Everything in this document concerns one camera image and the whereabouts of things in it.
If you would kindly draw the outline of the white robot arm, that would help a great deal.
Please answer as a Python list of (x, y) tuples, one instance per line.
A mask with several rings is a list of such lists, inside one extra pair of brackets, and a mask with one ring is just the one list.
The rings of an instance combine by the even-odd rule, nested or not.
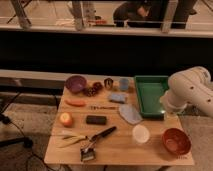
[(211, 74), (201, 66), (176, 72), (168, 78), (169, 89), (160, 97), (160, 103), (168, 113), (179, 113), (188, 104), (196, 106), (213, 118), (213, 90)]

